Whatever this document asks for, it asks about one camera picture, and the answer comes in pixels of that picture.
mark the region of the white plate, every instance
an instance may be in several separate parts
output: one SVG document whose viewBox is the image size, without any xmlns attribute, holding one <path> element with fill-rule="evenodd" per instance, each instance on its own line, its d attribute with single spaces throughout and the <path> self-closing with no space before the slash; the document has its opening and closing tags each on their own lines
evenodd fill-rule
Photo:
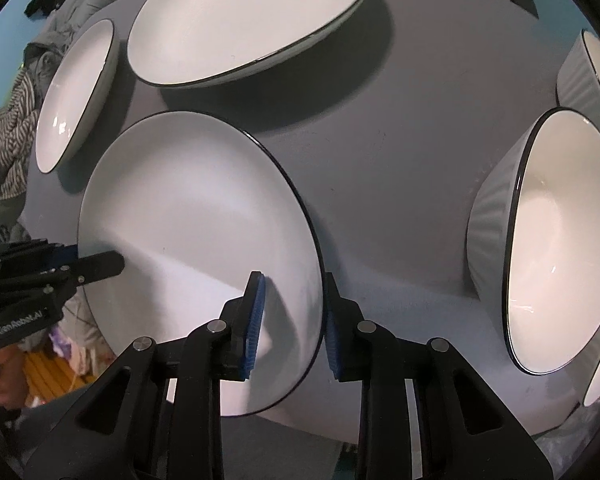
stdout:
<svg viewBox="0 0 600 480">
<path fill-rule="evenodd" d="M 600 132 L 554 109 L 507 152 L 475 199 L 472 279 L 513 361 L 568 364 L 600 326 Z"/>
<path fill-rule="evenodd" d="M 113 22 L 92 25 L 64 56 L 38 119 L 36 160 L 49 173 L 75 155 L 98 119 L 118 64 Z"/>
<path fill-rule="evenodd" d="M 600 130 L 600 40 L 583 30 L 560 68 L 558 101 L 579 111 Z"/>
<path fill-rule="evenodd" d="M 279 402 L 315 359 L 323 273 L 308 216 L 266 150 L 218 119 L 168 112 L 123 133 L 88 183 L 78 248 L 125 257 L 120 276 L 85 286 L 117 354 L 138 336 L 189 335 L 242 295 L 252 270 L 266 275 L 256 365 L 245 383 L 222 382 L 222 415 Z"/>
<path fill-rule="evenodd" d="M 282 62 L 339 27 L 362 0 L 147 0 L 129 65 L 156 86 L 203 86 Z"/>
</svg>

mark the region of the person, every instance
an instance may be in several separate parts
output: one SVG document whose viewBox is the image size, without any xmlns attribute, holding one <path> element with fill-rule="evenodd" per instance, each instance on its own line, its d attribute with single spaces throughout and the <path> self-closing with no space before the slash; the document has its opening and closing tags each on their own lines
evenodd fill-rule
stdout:
<svg viewBox="0 0 600 480">
<path fill-rule="evenodd" d="M 29 385 L 24 373 L 24 352 L 17 345 L 0 349 L 0 406 L 8 410 L 25 407 Z"/>
</svg>

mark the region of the black rim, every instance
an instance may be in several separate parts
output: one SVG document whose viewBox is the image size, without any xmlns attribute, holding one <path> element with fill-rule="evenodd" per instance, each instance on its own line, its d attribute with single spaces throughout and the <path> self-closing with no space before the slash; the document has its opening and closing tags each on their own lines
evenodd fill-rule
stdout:
<svg viewBox="0 0 600 480">
<path fill-rule="evenodd" d="M 593 68 L 593 72 L 596 74 L 596 81 L 598 82 L 598 88 L 600 88 L 600 75 L 598 74 L 598 69 L 596 68 L 595 63 L 593 63 L 593 58 L 591 57 L 591 53 L 589 52 L 589 47 L 587 46 L 587 39 L 584 37 L 586 30 L 580 31 L 580 36 L 582 37 L 582 44 L 584 46 L 584 51 L 587 53 L 587 58 L 589 59 L 589 63 Z"/>
<path fill-rule="evenodd" d="M 306 379 L 307 375 L 309 374 L 309 372 L 311 371 L 311 369 L 314 367 L 314 363 L 315 360 L 318 357 L 318 354 L 320 352 L 320 346 L 322 346 L 322 339 L 324 338 L 324 332 L 326 329 L 326 323 L 327 323 L 327 284 L 326 284 L 326 272 L 324 269 L 324 260 L 322 259 L 322 251 L 320 250 L 320 242 L 318 241 L 318 237 L 315 233 L 315 228 L 314 228 L 314 224 L 311 221 L 311 217 L 309 215 L 309 211 L 307 210 L 306 206 L 304 205 L 304 201 L 302 200 L 302 197 L 300 196 L 300 194 L 298 193 L 298 190 L 296 189 L 296 186 L 294 186 L 293 182 L 291 181 L 291 179 L 289 178 L 288 174 L 286 174 L 286 171 L 282 168 L 282 166 L 280 165 L 280 163 L 276 160 L 276 158 L 271 154 L 271 152 L 265 148 L 259 140 L 255 139 L 251 134 L 248 134 L 247 132 L 245 132 L 244 130 L 241 130 L 240 128 L 236 128 L 235 126 L 233 126 L 231 123 L 225 121 L 224 119 L 217 117 L 213 114 L 208 114 L 208 113 L 204 113 L 204 112 L 190 112 L 190 111 L 184 111 L 184 110 L 168 110 L 165 112 L 156 112 L 155 114 L 151 114 L 148 115 L 147 117 L 144 117 L 138 121 L 136 121 L 135 123 L 133 123 L 131 126 L 129 126 L 128 128 L 125 129 L 124 132 L 122 132 L 119 136 L 116 137 L 116 139 L 109 145 L 109 147 L 107 148 L 107 150 L 105 151 L 105 153 L 100 157 L 100 160 L 98 161 L 98 163 L 96 164 L 96 167 L 93 170 L 93 173 L 91 173 L 91 176 L 93 176 L 93 174 L 97 171 L 98 166 L 102 163 L 102 160 L 104 159 L 104 156 L 106 155 L 106 153 L 109 151 L 110 147 L 113 146 L 113 144 L 120 139 L 124 134 L 126 134 L 131 128 L 133 128 L 134 126 L 136 126 L 136 124 L 141 123 L 142 121 L 145 121 L 147 119 L 150 119 L 152 117 L 155 116 L 160 116 L 160 115 L 165 115 L 165 114 L 194 114 L 194 115 L 202 115 L 202 116 L 207 116 L 207 117 L 211 117 L 215 120 L 221 121 L 224 124 L 227 124 L 228 126 L 230 126 L 232 129 L 236 130 L 237 132 L 240 132 L 241 134 L 243 134 L 245 137 L 247 137 L 251 142 L 253 142 L 257 147 L 259 147 L 262 152 L 267 155 L 267 157 L 269 158 L 269 160 L 273 163 L 273 165 L 276 167 L 276 169 L 280 172 L 280 174 L 282 175 L 282 177 L 285 179 L 286 184 L 289 186 L 289 189 L 291 190 L 291 192 L 293 193 L 294 197 L 296 198 L 296 201 L 298 202 L 298 205 L 300 206 L 300 209 L 302 210 L 302 214 L 304 215 L 304 219 L 306 220 L 307 226 L 309 228 L 309 231 L 311 233 L 312 239 L 314 240 L 314 245 L 315 245 L 315 253 L 316 256 L 318 258 L 318 264 L 320 266 L 320 278 L 322 281 L 322 315 L 321 315 L 321 320 L 320 320 L 320 333 L 318 335 L 318 339 L 316 342 L 316 346 L 315 346 L 315 350 L 314 350 L 314 354 L 311 357 L 311 360 L 309 361 L 309 364 L 307 365 L 306 370 L 304 371 L 304 374 L 302 374 L 302 376 L 298 379 L 298 382 L 296 382 L 296 384 L 294 384 L 294 386 L 283 396 L 281 397 L 279 400 L 277 400 L 276 402 L 270 404 L 269 406 L 266 406 L 265 408 L 261 408 L 259 410 L 255 410 L 254 412 L 248 412 L 248 413 L 243 413 L 242 415 L 223 415 L 223 416 L 230 416 L 230 417 L 238 417 L 238 416 L 248 416 L 248 415 L 256 415 L 257 413 L 261 413 L 261 412 L 265 412 L 267 410 L 270 410 L 271 408 L 277 406 L 280 402 L 282 402 L 283 400 L 285 400 L 289 395 L 291 395 L 296 388 L 298 388 L 298 386 L 300 384 L 302 384 L 302 382 Z M 76 239 L 78 240 L 78 255 L 79 255 L 79 251 L 80 251 L 80 245 L 79 245 L 79 241 L 80 241 L 80 219 L 82 218 L 82 208 L 84 207 L 84 200 L 82 200 L 82 204 L 80 205 L 80 214 L 78 215 L 78 226 L 77 226 L 77 232 L 76 232 Z M 87 297 L 87 292 L 86 290 L 83 288 L 84 291 L 84 299 L 87 302 L 87 305 L 89 304 L 89 298 Z"/>
<path fill-rule="evenodd" d="M 526 368 L 517 358 L 516 353 L 513 349 L 513 345 L 511 343 L 511 334 L 509 332 L 509 272 L 511 268 L 511 250 L 513 247 L 513 234 L 514 228 L 516 224 L 516 214 L 518 212 L 518 203 L 520 202 L 520 191 L 522 190 L 522 181 L 525 176 L 526 165 L 529 162 L 529 156 L 531 155 L 531 149 L 533 148 L 536 137 L 538 136 L 538 132 L 546 122 L 546 120 L 554 115 L 557 112 L 561 111 L 570 111 L 577 113 L 578 115 L 582 115 L 578 113 L 576 110 L 567 107 L 556 107 L 551 110 L 545 112 L 534 124 L 531 129 L 531 133 L 526 138 L 525 147 L 522 150 L 522 158 L 520 158 L 520 163 L 518 164 L 518 171 L 516 172 L 516 181 L 513 188 L 513 197 L 511 200 L 511 209 L 509 210 L 509 222 L 507 224 L 507 238 L 505 244 L 505 253 L 504 253 L 504 266 L 502 269 L 502 330 L 504 332 L 504 341 L 507 345 L 507 351 L 511 357 L 511 360 L 514 364 L 520 368 L 524 373 L 542 376 L 547 375 L 552 372 L 555 372 L 561 368 L 564 368 L 568 363 L 565 363 L 563 366 L 556 368 L 555 370 L 551 370 L 550 372 L 534 372 Z"/>
<path fill-rule="evenodd" d="M 140 16 L 140 13 L 142 12 L 142 9 L 144 9 L 144 6 L 149 2 L 149 0 L 147 0 L 142 7 L 140 8 L 140 11 L 138 12 L 138 15 L 134 18 L 134 22 L 131 25 L 131 31 L 129 32 L 129 37 L 131 37 L 131 33 L 134 30 L 134 27 L 136 26 L 136 21 L 138 20 L 138 16 Z M 329 23 L 326 23 L 325 25 L 323 25 L 322 27 L 318 28 L 317 30 L 314 30 L 311 34 L 309 34 L 308 36 L 305 36 L 303 38 L 300 38 L 299 40 L 288 44 L 287 46 L 284 46 L 280 49 L 278 49 L 275 52 L 272 52 L 271 54 L 267 54 L 264 57 L 261 57 L 260 59 L 256 59 L 254 61 L 251 61 L 247 64 L 241 65 L 239 67 L 236 68 L 232 68 L 231 70 L 227 70 L 226 72 L 222 72 L 210 77 L 205 77 L 204 79 L 196 79 L 195 81 L 187 81 L 184 83 L 176 83 L 176 84 L 165 84 L 165 83 L 152 83 L 150 81 L 147 81 L 146 79 L 142 78 L 142 76 L 138 75 L 138 73 L 136 72 L 136 69 L 131 65 L 131 62 L 129 62 L 129 66 L 131 67 L 132 72 L 134 73 L 134 75 L 143 83 L 149 85 L 149 86 L 154 86 L 156 88 L 188 88 L 188 87 L 193 87 L 193 86 L 198 86 L 198 85 L 203 85 L 205 83 L 208 83 L 210 81 L 216 80 L 216 79 L 220 79 L 220 78 L 224 78 L 224 77 L 228 77 L 231 74 L 237 73 L 237 72 L 241 72 L 242 70 L 246 70 L 251 66 L 257 65 L 259 63 L 262 63 L 264 61 L 266 61 L 267 59 L 270 59 L 274 56 L 277 56 L 278 54 L 284 52 L 285 50 L 289 50 L 295 46 L 298 46 L 301 43 L 304 43 L 308 38 L 312 38 L 313 36 L 315 36 L 316 34 L 319 34 L 320 32 L 323 32 L 325 29 L 329 28 L 329 26 L 331 26 L 332 23 L 337 22 L 338 20 L 340 20 L 343 16 L 345 16 L 348 12 L 355 12 L 357 7 L 359 5 L 361 5 L 363 2 L 363 0 L 356 0 L 355 2 L 353 2 L 349 7 L 347 7 L 345 10 L 343 10 L 338 16 L 336 16 L 333 20 L 331 20 Z M 127 60 L 128 60 L 128 43 L 126 46 L 127 49 Z"/>
<path fill-rule="evenodd" d="M 75 131 L 80 128 L 80 124 L 83 122 L 84 119 L 84 111 L 89 108 L 89 106 L 91 105 L 94 97 L 94 92 L 96 90 L 96 88 L 98 87 L 98 85 L 100 85 L 101 81 L 102 81 L 102 77 L 104 74 L 104 69 L 105 67 L 111 62 L 111 57 L 113 55 L 113 42 L 116 40 L 116 25 L 115 23 L 113 23 L 112 20 L 110 20 L 109 18 L 106 18 L 104 20 L 98 20 L 96 23 L 94 23 L 93 25 L 91 25 L 91 27 L 95 27 L 98 23 L 101 22 L 109 22 L 111 24 L 111 40 L 109 41 L 109 51 L 107 52 L 107 57 L 104 60 L 104 64 L 102 65 L 102 69 L 100 70 L 100 74 L 98 74 L 98 79 L 96 80 L 96 84 L 93 85 L 93 88 L 91 89 L 91 94 L 89 95 L 89 100 L 87 101 L 87 104 L 84 105 L 84 108 L 82 109 L 82 113 L 80 114 L 80 119 L 78 120 L 78 123 L 75 125 L 75 129 L 74 129 L 74 133 Z M 89 27 L 87 30 L 84 31 L 84 33 L 86 34 L 89 30 L 91 30 L 91 27 Z M 36 139 L 38 138 L 38 130 L 36 129 Z M 58 160 L 56 160 L 56 163 L 54 164 L 54 166 L 49 170 L 49 171 L 42 171 L 40 170 L 41 173 L 43 174 L 49 174 L 52 173 L 58 166 L 60 166 L 61 163 L 66 162 L 66 160 L 64 159 L 64 156 L 66 154 L 66 150 L 69 148 L 69 146 L 71 145 L 72 140 L 74 139 L 74 135 L 72 134 L 71 139 L 69 139 L 69 142 L 66 144 L 66 146 L 64 147 L 64 150 L 62 151 L 62 155 L 60 155 L 60 158 L 58 158 Z M 36 149 L 36 164 L 38 163 L 38 150 Z"/>
</svg>

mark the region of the gray tablecloth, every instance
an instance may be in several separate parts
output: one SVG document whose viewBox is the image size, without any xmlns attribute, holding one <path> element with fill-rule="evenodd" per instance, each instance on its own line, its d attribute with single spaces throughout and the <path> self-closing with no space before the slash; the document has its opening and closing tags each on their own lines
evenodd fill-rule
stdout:
<svg viewBox="0 0 600 480">
<path fill-rule="evenodd" d="M 112 18 L 126 40 L 144 1 L 120 0 L 85 27 Z M 532 377 L 512 364 L 475 295 L 464 241 L 487 173 L 555 106 L 566 54 L 507 0 L 366 0 L 300 56 L 205 89 L 147 86 L 123 48 L 80 152 L 52 174 L 30 165 L 24 221 L 34 237 L 75 243 L 84 187 L 124 129 L 163 110 L 219 116 L 285 168 L 343 296 L 401 338 L 448 338 L 538 433 L 572 410 L 572 384 L 564 372 Z M 322 350 L 304 383 L 266 416 L 354 442 L 359 410 L 360 386 L 334 382 Z"/>
</svg>

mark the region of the plate rim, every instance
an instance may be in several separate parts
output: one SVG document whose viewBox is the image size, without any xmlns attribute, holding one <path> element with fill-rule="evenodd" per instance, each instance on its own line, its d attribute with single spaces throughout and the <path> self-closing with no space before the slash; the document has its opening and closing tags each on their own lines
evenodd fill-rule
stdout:
<svg viewBox="0 0 600 480">
<path fill-rule="evenodd" d="M 98 163 L 96 164 L 95 168 L 93 168 L 93 171 L 91 172 L 91 176 L 89 177 L 89 181 L 87 182 L 87 186 L 85 186 L 84 188 L 84 194 L 82 196 L 82 202 L 80 204 L 80 213 L 78 215 L 78 223 L 76 226 L 76 240 L 77 240 L 77 245 L 78 245 L 78 257 L 80 256 L 80 222 L 82 221 L 82 212 L 83 212 L 83 208 L 84 208 L 84 196 L 87 193 L 87 190 L 89 188 L 89 183 L 91 182 L 91 179 L 93 177 L 93 175 L 95 174 L 95 172 L 98 170 L 98 167 L 101 165 L 102 160 L 104 158 L 104 155 L 109 151 L 109 149 L 113 146 L 113 144 L 120 138 L 122 138 L 131 128 L 133 128 L 134 126 L 136 126 L 137 124 L 147 120 L 147 119 L 151 119 L 157 116 L 161 116 L 161 115 L 170 115 L 170 114 L 191 114 L 191 115 L 198 115 L 198 116 L 206 116 L 206 117 L 211 117 L 217 121 L 221 121 L 221 123 L 226 124 L 227 126 L 231 127 L 232 129 L 236 130 L 237 132 L 240 132 L 241 134 L 243 134 L 245 137 L 247 137 L 247 139 L 249 139 L 251 142 L 253 142 L 258 148 L 260 148 L 260 150 L 268 157 L 268 159 L 273 163 L 273 165 L 276 167 L 276 169 L 280 172 L 280 175 L 282 175 L 282 177 L 284 178 L 284 180 L 286 181 L 286 184 L 289 186 L 289 189 L 291 190 L 293 196 L 295 197 L 296 201 L 298 202 L 298 205 L 300 206 L 300 209 L 302 211 L 302 214 L 304 215 L 304 219 L 306 221 L 307 226 L 309 227 L 309 232 L 311 233 L 311 237 L 314 240 L 314 246 L 315 246 L 315 252 L 318 258 L 318 265 L 320 267 L 320 281 L 321 281 L 321 285 L 322 285 L 322 304 L 321 304 L 321 309 L 322 312 L 320 313 L 320 333 L 318 334 L 318 339 L 316 341 L 316 345 L 315 345 L 315 349 L 314 349 L 314 353 L 312 354 L 311 359 L 309 360 L 309 363 L 306 367 L 306 370 L 304 371 L 304 373 L 302 373 L 302 375 L 300 376 L 300 378 L 296 381 L 296 383 L 291 387 L 291 389 L 280 399 L 278 399 L 277 401 L 268 404 L 266 407 L 261 408 L 259 410 L 254 410 L 254 411 L 250 411 L 250 412 L 245 412 L 241 415 L 223 415 L 227 418 L 231 417 L 239 417 L 239 416 L 250 416 L 250 415 L 256 415 L 258 413 L 261 412 L 265 412 L 267 410 L 270 410 L 271 408 L 277 406 L 280 404 L 280 402 L 282 402 L 283 400 L 285 400 L 287 397 L 289 397 L 297 388 L 298 386 L 300 386 L 300 384 L 302 384 L 302 382 L 306 379 L 307 375 L 309 374 L 309 372 L 312 370 L 312 368 L 314 367 L 315 361 L 318 357 L 318 354 L 320 353 L 320 348 L 322 347 L 322 340 L 324 338 L 324 332 L 326 330 L 326 323 L 327 323 L 327 282 L 326 282 L 326 271 L 324 268 L 324 259 L 322 257 L 322 251 L 320 249 L 320 241 L 318 240 L 317 234 L 315 232 L 315 228 L 314 228 L 314 224 L 311 220 L 311 216 L 309 215 L 309 211 L 306 208 L 306 205 L 304 204 L 304 201 L 302 200 L 302 197 L 300 196 L 300 194 L 298 193 L 298 190 L 296 189 L 296 186 L 293 184 L 293 181 L 291 180 L 291 178 L 288 176 L 288 174 L 286 173 L 286 171 L 282 168 L 282 165 L 278 162 L 278 160 L 273 156 L 273 154 L 264 147 L 264 145 L 255 137 L 253 137 L 251 134 L 249 134 L 247 131 L 241 129 L 241 128 L 237 128 L 236 126 L 233 126 L 230 122 L 225 121 L 223 118 L 220 118 L 219 116 L 215 115 L 215 114 L 209 114 L 206 112 L 191 112 L 188 110 L 164 110 L 161 112 L 156 112 L 150 115 L 147 115 L 146 117 L 137 120 L 136 122 L 130 124 L 121 134 L 119 134 L 119 136 L 116 137 L 115 140 L 113 140 L 113 142 L 107 147 L 107 149 L 104 151 L 104 153 L 100 156 Z M 89 307 L 89 309 L 91 310 L 91 305 L 89 304 L 89 298 L 87 296 L 87 291 L 86 289 L 83 287 L 82 288 L 83 291 L 83 295 L 84 295 L 84 300 L 87 303 L 87 306 Z"/>
<path fill-rule="evenodd" d="M 218 74 L 208 76 L 208 77 L 205 77 L 202 79 L 193 79 L 191 81 L 185 81 L 182 83 L 154 83 L 154 82 L 148 81 L 147 79 L 145 79 L 141 75 L 139 75 L 138 72 L 136 72 L 136 69 L 130 60 L 129 60 L 129 66 L 131 67 L 131 71 L 141 82 L 143 82 L 149 86 L 153 86 L 155 88 L 184 88 L 184 87 L 191 87 L 191 86 L 197 86 L 197 85 L 204 85 L 205 83 L 209 83 L 216 79 L 225 78 L 225 77 L 230 76 L 231 74 L 241 72 L 242 70 L 246 70 L 258 63 L 262 63 L 262 62 L 266 61 L 267 59 L 271 59 L 272 57 L 277 56 L 278 54 L 284 52 L 285 50 L 290 50 L 293 47 L 296 47 L 299 44 L 304 43 L 308 38 L 311 38 L 312 36 L 315 36 L 316 34 L 319 34 L 319 33 L 323 32 L 324 30 L 326 30 L 327 28 L 329 28 L 331 25 L 333 25 L 334 22 L 337 22 L 339 19 L 341 19 L 343 16 L 345 16 L 348 12 L 350 12 L 352 10 L 355 11 L 356 7 L 358 5 L 360 5 L 362 3 L 362 1 L 363 0 L 353 1 L 353 3 L 350 4 L 350 6 L 348 6 L 345 10 L 343 10 L 340 14 L 338 14 L 335 18 L 330 20 L 328 23 L 325 23 L 320 28 L 315 29 L 311 34 L 307 34 L 306 36 L 303 36 L 302 38 L 295 40 L 293 43 L 285 45 L 285 46 L 277 49 L 276 51 L 271 52 L 270 54 L 267 54 L 266 56 L 260 57 L 258 59 L 254 59 L 253 61 L 245 63 L 244 65 L 240 65 L 240 66 L 237 66 L 236 68 L 232 68 L 230 70 L 225 70 L 224 72 L 220 72 Z M 149 0 L 146 0 L 144 2 L 144 4 L 142 4 L 142 7 L 140 7 L 140 10 L 138 11 L 138 13 L 136 14 L 134 21 L 131 24 L 131 30 L 129 30 L 129 38 L 131 38 L 131 33 L 133 32 L 134 27 L 136 26 L 136 21 L 138 20 L 138 17 L 140 16 L 142 9 L 144 9 L 144 6 L 148 2 L 149 2 Z M 127 46 L 126 46 L 127 59 L 128 59 L 128 48 L 129 47 L 128 47 L 128 42 L 127 42 Z"/>
<path fill-rule="evenodd" d="M 82 109 L 82 112 L 80 114 L 80 119 L 78 119 L 78 122 L 75 125 L 74 128 L 74 133 L 75 131 L 80 128 L 80 124 L 83 122 L 84 119 L 84 111 L 89 108 L 89 106 L 91 105 L 91 102 L 94 99 L 94 92 L 95 89 L 98 87 L 98 85 L 100 84 L 100 81 L 102 80 L 103 74 L 104 74 L 104 69 L 105 67 L 112 62 L 111 61 L 111 57 L 112 57 L 112 53 L 115 49 L 113 49 L 113 44 L 114 41 L 116 40 L 116 24 L 113 22 L 112 19 L 110 18 L 103 18 L 102 20 L 98 20 L 97 22 L 93 23 L 93 25 L 91 25 L 87 30 L 84 31 L 84 33 L 80 36 L 80 38 L 78 38 L 75 43 L 71 46 L 71 48 L 73 48 L 81 39 L 82 37 L 89 32 L 93 27 L 95 27 L 97 24 L 102 23 L 102 22 L 109 22 L 111 24 L 111 37 L 109 39 L 109 48 L 107 50 L 107 55 L 105 56 L 104 59 L 104 63 L 102 64 L 102 68 L 100 69 L 100 73 L 98 74 L 98 78 L 96 79 L 96 83 L 93 85 L 93 87 L 91 88 L 91 93 L 89 95 L 89 99 L 87 100 L 87 104 L 84 105 L 84 108 Z M 66 146 L 64 147 L 64 150 L 62 150 L 62 155 L 60 155 L 60 157 L 58 157 L 58 160 L 56 160 L 56 163 L 53 165 L 53 167 L 48 170 L 48 171 L 43 171 L 42 168 L 40 168 L 40 164 L 38 162 L 38 126 L 36 126 L 36 165 L 38 167 L 38 169 L 40 170 L 40 173 L 42 174 L 49 174 L 52 173 L 62 162 L 62 159 L 64 158 L 64 154 L 66 153 L 66 150 L 69 148 L 69 146 L 71 145 L 72 142 L 74 142 L 74 135 L 71 136 L 71 139 L 69 139 L 69 142 L 67 142 Z"/>
</svg>

